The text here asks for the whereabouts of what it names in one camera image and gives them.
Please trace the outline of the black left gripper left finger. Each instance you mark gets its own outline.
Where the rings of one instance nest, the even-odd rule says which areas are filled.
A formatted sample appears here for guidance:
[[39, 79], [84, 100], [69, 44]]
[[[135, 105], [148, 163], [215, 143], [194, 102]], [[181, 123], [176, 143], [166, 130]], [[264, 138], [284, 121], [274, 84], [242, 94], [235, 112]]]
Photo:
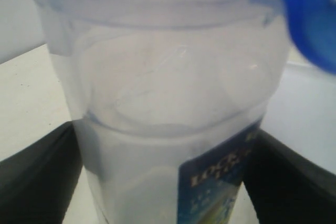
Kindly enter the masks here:
[[82, 170], [72, 122], [1, 161], [1, 223], [62, 223]]

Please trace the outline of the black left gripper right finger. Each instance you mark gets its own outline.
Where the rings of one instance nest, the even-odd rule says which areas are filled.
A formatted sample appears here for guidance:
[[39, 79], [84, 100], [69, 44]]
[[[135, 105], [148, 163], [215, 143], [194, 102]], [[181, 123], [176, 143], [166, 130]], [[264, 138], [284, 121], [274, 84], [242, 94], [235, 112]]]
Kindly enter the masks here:
[[335, 174], [263, 130], [243, 182], [259, 223], [335, 223]]

